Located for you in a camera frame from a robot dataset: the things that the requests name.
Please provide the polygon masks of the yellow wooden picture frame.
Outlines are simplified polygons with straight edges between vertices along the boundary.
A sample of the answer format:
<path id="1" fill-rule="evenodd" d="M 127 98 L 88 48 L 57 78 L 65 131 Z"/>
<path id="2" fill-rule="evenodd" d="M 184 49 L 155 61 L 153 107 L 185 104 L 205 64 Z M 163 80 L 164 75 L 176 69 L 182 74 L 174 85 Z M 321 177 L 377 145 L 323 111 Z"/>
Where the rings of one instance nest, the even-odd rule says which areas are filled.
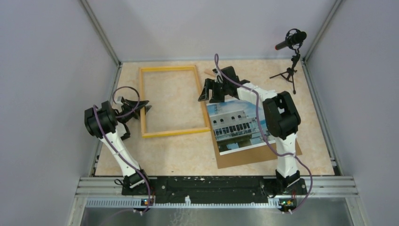
<path id="1" fill-rule="evenodd" d="M 141 110 L 143 138 L 209 132 L 206 105 L 197 101 L 202 92 L 195 65 L 139 68 L 140 97 L 151 110 Z"/>

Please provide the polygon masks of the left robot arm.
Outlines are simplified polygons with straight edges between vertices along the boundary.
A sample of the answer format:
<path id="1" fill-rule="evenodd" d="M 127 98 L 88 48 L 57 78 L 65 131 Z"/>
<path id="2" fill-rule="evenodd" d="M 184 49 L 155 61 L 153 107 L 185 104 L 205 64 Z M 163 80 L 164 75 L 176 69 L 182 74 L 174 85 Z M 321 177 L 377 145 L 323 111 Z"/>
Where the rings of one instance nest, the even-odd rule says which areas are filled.
<path id="1" fill-rule="evenodd" d="M 124 140 L 129 137 L 127 126 L 117 120 L 116 110 L 109 101 L 94 105 L 84 111 L 84 125 L 88 133 L 99 139 L 118 163 L 123 180 L 122 195 L 151 195 L 151 182 L 144 169 L 131 156 Z"/>

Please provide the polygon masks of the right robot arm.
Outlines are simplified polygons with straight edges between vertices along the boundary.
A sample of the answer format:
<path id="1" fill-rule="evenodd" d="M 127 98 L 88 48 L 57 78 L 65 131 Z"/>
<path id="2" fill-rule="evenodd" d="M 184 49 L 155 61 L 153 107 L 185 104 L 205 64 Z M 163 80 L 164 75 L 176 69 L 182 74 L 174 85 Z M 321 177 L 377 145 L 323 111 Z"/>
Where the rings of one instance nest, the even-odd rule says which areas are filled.
<path id="1" fill-rule="evenodd" d="M 297 164 L 301 163 L 296 156 L 295 140 L 298 126 L 301 123 L 300 115 L 291 95 L 283 91 L 264 90 L 247 80 L 239 80 L 232 66 L 213 70 L 215 79 L 205 79 L 203 90 L 198 101 L 209 101 L 211 104 L 223 103 L 229 95 L 261 107 L 269 133 L 276 141 L 273 148 L 262 130 L 259 117 L 256 124 L 262 140 L 277 156 L 276 188 L 282 194 L 290 193 L 300 180 Z"/>

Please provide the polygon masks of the building photo print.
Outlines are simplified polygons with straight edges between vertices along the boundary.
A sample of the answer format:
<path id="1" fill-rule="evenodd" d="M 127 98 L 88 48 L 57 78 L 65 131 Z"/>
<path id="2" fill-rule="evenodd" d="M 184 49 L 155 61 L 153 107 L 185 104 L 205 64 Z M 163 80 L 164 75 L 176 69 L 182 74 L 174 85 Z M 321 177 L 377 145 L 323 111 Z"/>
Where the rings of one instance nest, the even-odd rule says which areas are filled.
<path id="1" fill-rule="evenodd" d="M 269 144 L 275 143 L 266 126 L 263 110 L 255 104 L 231 98 L 224 103 L 207 104 L 207 112 L 217 141 L 249 136 L 253 144 L 262 143 L 265 142 L 262 131 Z"/>

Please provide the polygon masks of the light wooden block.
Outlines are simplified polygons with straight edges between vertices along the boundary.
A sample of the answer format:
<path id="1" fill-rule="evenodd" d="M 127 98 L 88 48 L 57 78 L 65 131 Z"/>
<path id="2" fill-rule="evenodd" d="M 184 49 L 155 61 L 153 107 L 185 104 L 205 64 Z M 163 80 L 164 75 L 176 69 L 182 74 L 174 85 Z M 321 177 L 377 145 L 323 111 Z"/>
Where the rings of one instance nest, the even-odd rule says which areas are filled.
<path id="1" fill-rule="evenodd" d="M 204 73 L 209 75 L 209 76 L 215 77 L 215 73 L 212 70 L 205 70 Z"/>

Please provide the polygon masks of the brown cardboard backing board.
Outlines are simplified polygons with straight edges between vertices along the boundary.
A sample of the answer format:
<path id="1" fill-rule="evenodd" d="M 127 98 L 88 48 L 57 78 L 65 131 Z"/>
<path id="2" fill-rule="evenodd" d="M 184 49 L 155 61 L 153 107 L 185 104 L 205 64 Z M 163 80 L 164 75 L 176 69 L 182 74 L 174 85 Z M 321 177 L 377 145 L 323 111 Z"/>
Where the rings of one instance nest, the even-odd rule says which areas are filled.
<path id="1" fill-rule="evenodd" d="M 219 169 L 277 159 L 265 142 L 253 144 L 249 136 L 217 141 L 213 139 Z"/>

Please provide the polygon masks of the black tripod microphone stand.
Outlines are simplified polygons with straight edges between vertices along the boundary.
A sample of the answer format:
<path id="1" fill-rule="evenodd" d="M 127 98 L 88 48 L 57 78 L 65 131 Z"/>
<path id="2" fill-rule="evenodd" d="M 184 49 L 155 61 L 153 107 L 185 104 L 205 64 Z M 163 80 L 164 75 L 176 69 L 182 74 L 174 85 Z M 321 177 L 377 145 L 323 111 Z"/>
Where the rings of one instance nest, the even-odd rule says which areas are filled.
<path id="1" fill-rule="evenodd" d="M 293 85 L 293 94 L 296 94 L 296 89 L 295 89 L 295 80 L 294 80 L 294 74 L 297 72 L 295 69 L 297 63 L 300 60 L 301 54 L 299 49 L 294 49 L 295 54 L 292 56 L 291 61 L 292 65 L 291 67 L 288 67 L 285 72 L 276 74 L 274 76 L 271 76 L 270 79 L 276 78 L 278 76 L 281 76 L 285 81 L 292 83 Z"/>

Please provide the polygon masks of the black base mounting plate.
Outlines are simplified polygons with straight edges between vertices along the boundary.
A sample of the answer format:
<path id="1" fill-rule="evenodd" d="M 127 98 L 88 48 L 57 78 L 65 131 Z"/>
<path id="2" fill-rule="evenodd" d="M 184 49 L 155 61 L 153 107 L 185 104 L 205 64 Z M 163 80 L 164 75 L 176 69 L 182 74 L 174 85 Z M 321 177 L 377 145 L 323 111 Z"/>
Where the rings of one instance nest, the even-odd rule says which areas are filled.
<path id="1" fill-rule="evenodd" d="M 121 179 L 114 183 L 121 186 Z M 150 179 L 152 203 L 183 203 L 185 197 L 191 202 L 211 203 L 267 203 L 279 195 L 299 196 L 307 194 L 304 179 L 290 187 L 284 187 L 275 177 L 263 176 L 159 176 Z"/>

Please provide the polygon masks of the black microphone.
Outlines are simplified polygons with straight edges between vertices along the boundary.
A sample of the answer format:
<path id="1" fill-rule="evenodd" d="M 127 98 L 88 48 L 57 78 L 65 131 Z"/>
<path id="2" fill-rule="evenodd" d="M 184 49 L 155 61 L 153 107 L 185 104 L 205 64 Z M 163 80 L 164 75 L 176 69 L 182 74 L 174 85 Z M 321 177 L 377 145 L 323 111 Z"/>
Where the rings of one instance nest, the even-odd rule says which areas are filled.
<path id="1" fill-rule="evenodd" d="M 289 48 L 292 50 L 299 49 L 304 40 L 307 38 L 307 33 L 299 29 L 290 29 L 285 36 L 285 39 L 275 46 L 275 50 Z"/>

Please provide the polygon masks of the aluminium rail front frame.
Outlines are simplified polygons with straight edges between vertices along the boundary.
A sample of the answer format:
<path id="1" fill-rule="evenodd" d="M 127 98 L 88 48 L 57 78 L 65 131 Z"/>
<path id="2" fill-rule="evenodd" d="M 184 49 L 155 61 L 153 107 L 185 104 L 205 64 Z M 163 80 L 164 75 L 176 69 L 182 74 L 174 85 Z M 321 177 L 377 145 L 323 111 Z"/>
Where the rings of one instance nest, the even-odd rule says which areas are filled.
<path id="1" fill-rule="evenodd" d="M 78 226 L 87 207 L 148 208 L 276 208 L 290 212 L 303 199 L 343 198 L 356 226 L 367 220 L 353 177 L 304 176 L 284 187 L 274 176 L 155 176 L 149 184 L 129 188 L 121 177 L 81 178 L 68 224 Z"/>

